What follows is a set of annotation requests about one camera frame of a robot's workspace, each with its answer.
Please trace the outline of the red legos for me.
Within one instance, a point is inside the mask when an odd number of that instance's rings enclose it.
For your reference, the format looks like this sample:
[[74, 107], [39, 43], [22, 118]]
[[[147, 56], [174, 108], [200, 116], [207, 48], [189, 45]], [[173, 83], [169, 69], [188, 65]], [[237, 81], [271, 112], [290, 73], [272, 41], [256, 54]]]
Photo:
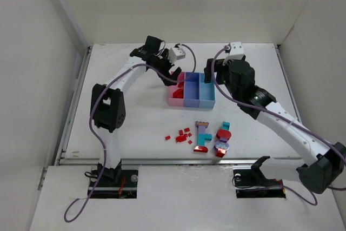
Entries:
[[183, 99], [184, 97], [184, 83], [183, 82], [178, 84], [177, 90], [173, 92], [172, 97]]

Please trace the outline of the red lego piece cluster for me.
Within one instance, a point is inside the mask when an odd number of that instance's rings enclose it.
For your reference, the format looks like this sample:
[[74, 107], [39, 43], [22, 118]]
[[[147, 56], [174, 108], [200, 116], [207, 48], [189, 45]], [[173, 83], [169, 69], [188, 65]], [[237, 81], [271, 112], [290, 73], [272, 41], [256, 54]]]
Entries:
[[193, 141], [191, 137], [192, 137], [192, 133], [190, 128], [184, 128], [178, 131], [178, 135], [175, 138], [172, 138], [170, 135], [167, 135], [164, 137], [164, 140], [165, 141], [174, 140], [176, 143], [187, 142], [188, 144], [192, 144]]

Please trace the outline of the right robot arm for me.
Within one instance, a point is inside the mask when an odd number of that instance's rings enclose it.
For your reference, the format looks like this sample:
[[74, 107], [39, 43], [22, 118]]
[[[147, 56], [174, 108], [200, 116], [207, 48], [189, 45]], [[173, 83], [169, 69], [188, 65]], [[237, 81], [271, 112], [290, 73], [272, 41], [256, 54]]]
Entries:
[[204, 73], [205, 83], [214, 82], [216, 88], [224, 85], [228, 91], [224, 97], [275, 132], [298, 153], [303, 164], [294, 170], [293, 176], [302, 185], [316, 194], [332, 188], [345, 167], [345, 145], [331, 144], [297, 122], [275, 96], [256, 85], [255, 71], [244, 58], [210, 58]]

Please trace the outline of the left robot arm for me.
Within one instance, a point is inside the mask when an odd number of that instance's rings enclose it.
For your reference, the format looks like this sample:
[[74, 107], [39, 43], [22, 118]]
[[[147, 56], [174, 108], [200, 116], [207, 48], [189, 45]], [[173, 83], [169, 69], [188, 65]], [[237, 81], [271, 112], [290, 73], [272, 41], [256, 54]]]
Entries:
[[124, 67], [111, 80], [95, 84], [92, 88], [89, 124], [91, 132], [101, 142], [102, 152], [97, 165], [100, 176], [110, 180], [118, 178], [121, 157], [115, 130], [119, 129], [126, 117], [125, 94], [134, 82], [148, 69], [157, 72], [164, 85], [176, 85], [182, 69], [171, 72], [175, 62], [185, 57], [185, 52], [177, 44], [171, 48], [161, 48], [163, 41], [148, 36], [145, 44], [134, 49]]

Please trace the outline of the pink bin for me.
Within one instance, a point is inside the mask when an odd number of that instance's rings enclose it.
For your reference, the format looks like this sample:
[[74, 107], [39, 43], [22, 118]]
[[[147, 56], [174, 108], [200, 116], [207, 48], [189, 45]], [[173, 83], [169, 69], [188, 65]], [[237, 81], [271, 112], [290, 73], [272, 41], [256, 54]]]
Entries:
[[181, 72], [177, 80], [182, 82], [168, 87], [168, 105], [172, 107], [184, 107], [185, 72]]

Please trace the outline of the dark blue bin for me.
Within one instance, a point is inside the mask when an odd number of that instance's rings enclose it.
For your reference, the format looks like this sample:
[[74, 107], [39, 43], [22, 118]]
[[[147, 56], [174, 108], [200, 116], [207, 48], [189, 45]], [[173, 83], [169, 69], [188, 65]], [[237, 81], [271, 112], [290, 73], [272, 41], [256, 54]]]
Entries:
[[184, 107], [199, 106], [199, 73], [186, 72], [184, 82]]

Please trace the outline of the light blue bin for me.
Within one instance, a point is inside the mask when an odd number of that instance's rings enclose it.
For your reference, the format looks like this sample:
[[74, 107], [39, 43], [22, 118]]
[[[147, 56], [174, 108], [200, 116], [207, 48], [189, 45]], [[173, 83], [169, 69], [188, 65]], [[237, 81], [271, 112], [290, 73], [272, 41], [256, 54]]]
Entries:
[[215, 85], [205, 83], [205, 74], [199, 74], [199, 108], [213, 109], [215, 105]]

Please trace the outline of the purple teal red lego column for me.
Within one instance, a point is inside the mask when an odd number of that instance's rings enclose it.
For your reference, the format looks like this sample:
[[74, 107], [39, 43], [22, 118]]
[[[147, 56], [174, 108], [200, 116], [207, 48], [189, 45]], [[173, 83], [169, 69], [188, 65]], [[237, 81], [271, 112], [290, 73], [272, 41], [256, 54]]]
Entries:
[[205, 145], [206, 142], [212, 140], [212, 135], [206, 133], [206, 129], [209, 126], [208, 122], [196, 121], [195, 126], [197, 128], [197, 144], [194, 147], [195, 153], [207, 153], [208, 147]]

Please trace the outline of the teal red purple lego stack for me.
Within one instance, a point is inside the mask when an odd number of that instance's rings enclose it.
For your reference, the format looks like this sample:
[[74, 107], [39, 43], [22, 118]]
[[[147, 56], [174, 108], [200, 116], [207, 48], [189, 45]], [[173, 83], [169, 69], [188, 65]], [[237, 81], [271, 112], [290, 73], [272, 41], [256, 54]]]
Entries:
[[230, 148], [228, 141], [232, 134], [229, 131], [230, 123], [223, 121], [221, 127], [216, 133], [216, 142], [214, 144], [215, 156], [223, 158]]

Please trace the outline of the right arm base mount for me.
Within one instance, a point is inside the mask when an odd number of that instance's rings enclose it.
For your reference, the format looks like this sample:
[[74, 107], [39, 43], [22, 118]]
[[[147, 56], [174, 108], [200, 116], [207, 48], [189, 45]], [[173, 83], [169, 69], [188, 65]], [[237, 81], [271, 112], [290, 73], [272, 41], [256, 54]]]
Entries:
[[259, 170], [233, 170], [232, 184], [236, 188], [238, 199], [285, 199], [282, 180], [267, 179]]

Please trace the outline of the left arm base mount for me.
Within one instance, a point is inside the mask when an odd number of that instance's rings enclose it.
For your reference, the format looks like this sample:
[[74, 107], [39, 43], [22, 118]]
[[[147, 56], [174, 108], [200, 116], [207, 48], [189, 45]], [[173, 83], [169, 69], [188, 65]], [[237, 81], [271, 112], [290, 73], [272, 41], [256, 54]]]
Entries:
[[114, 180], [101, 177], [91, 194], [92, 199], [136, 199], [138, 170], [125, 169], [116, 174]]

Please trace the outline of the aluminium frame rail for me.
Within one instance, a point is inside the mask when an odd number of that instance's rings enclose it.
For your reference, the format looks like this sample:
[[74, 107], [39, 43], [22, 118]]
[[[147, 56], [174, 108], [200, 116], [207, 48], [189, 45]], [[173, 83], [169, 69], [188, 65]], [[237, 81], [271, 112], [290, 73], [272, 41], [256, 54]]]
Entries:
[[73, 81], [72, 97], [70, 102], [66, 104], [66, 107], [68, 108], [68, 113], [65, 119], [62, 121], [61, 133], [58, 137], [55, 153], [53, 156], [53, 161], [52, 161], [53, 166], [59, 166], [59, 162], [61, 158], [63, 158], [63, 155], [68, 146], [68, 142], [70, 139], [72, 126], [75, 119], [75, 115], [76, 115], [76, 111], [77, 111], [77, 107], [79, 103], [79, 98], [81, 95], [91, 53], [92, 53], [92, 46], [89, 46], [87, 47], [84, 57], [82, 59], [81, 66], [78, 71], [78, 77], [76, 77], [75, 80]]

